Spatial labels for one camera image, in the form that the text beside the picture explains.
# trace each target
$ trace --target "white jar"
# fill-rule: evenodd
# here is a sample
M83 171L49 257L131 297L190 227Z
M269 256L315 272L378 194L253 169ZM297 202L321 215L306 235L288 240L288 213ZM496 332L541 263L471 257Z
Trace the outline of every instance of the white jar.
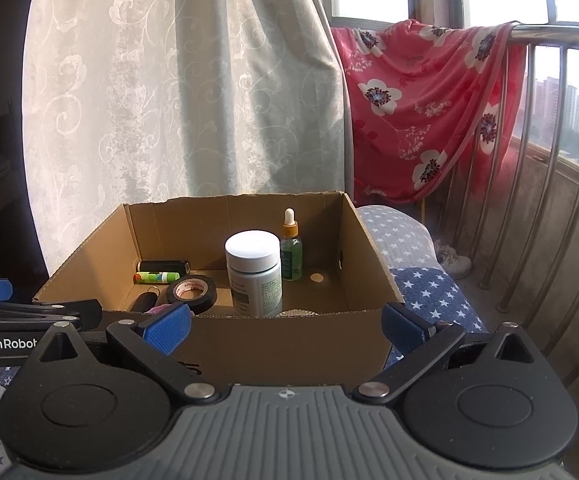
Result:
M283 310L281 243L267 231L243 231L225 242L234 308L241 316L277 316Z

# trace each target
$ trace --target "red floral blanket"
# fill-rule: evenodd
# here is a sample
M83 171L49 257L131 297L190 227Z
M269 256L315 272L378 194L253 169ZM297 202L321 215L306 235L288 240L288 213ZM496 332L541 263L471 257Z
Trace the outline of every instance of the red floral blanket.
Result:
M452 30L407 20L383 32L334 28L351 103L355 202L417 201L434 191L479 135L474 182L497 167L519 108L525 47L509 46L502 132L499 108L512 23Z

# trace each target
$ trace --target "triangular cutout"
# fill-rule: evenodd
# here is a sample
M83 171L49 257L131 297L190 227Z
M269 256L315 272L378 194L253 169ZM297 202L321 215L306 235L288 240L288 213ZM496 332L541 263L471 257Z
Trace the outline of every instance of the triangular cutout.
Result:
M64 359L74 359L75 357L78 357L78 354L70 338L67 334L59 332L47 345L40 361L42 363L51 363L52 361L63 361Z
M534 358L527 350L527 347L523 344L522 339L518 334L508 334L503 340L496 358L502 359L504 361L516 361L518 363L533 363Z

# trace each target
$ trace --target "dropper bottle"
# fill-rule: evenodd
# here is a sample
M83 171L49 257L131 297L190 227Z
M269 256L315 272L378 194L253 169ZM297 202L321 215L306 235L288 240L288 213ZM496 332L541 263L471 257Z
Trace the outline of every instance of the dropper bottle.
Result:
M294 209L285 209L283 239L281 240L281 276L293 282L303 275L303 241L298 237L298 223Z

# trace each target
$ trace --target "white lid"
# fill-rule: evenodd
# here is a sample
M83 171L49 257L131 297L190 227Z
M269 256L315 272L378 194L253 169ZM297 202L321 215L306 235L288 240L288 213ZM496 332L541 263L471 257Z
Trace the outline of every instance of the white lid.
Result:
M225 242L225 258L238 272L263 272L281 259L281 243L267 231L243 231Z

